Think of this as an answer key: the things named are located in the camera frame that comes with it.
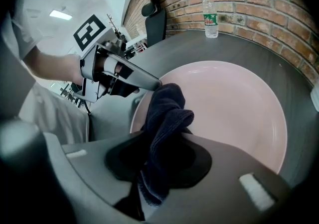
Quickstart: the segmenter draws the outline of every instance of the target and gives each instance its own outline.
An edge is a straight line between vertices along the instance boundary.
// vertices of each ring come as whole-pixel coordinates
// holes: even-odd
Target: chair backrest
[[[151,0],[142,8],[145,20],[146,33],[148,35],[148,47],[165,39],[166,11],[160,6],[159,0]]]

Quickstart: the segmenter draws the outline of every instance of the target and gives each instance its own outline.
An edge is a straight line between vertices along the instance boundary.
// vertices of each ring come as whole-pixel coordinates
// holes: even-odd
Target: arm
[[[23,61],[37,77],[82,85],[83,77],[80,71],[80,56],[78,55],[47,55],[35,46]]]

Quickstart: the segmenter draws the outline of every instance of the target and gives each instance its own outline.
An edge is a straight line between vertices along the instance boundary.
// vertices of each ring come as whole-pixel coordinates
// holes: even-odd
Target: plastic bottle
[[[216,5],[210,0],[202,0],[202,3],[206,37],[216,38],[218,36]]]
[[[138,31],[139,35],[144,35],[144,32],[140,29],[138,24],[136,24],[136,30]]]

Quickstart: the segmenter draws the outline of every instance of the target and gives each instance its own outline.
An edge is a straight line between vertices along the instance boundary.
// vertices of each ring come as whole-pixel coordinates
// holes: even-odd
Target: sleeve
[[[11,53],[17,59],[20,59],[19,45],[12,28],[11,16],[9,12],[6,13],[5,18],[1,24],[0,34],[4,44],[8,47]]]
[[[24,0],[16,0],[11,22],[18,43],[19,57],[23,60],[41,39],[40,34],[36,38],[31,36],[30,25],[24,11]]]

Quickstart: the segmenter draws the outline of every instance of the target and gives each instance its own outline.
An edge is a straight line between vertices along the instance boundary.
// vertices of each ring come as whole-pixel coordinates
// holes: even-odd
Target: gray countertop
[[[130,61],[156,77],[182,65],[219,60],[242,66],[262,78],[274,91],[285,113],[288,146],[280,175],[291,185],[307,175],[317,153],[319,114],[311,99],[309,82],[292,65],[264,47],[231,35],[217,39],[203,31],[188,30],[170,37]],[[144,90],[127,98],[104,96],[94,103],[91,137],[103,140],[128,134],[135,109]]]

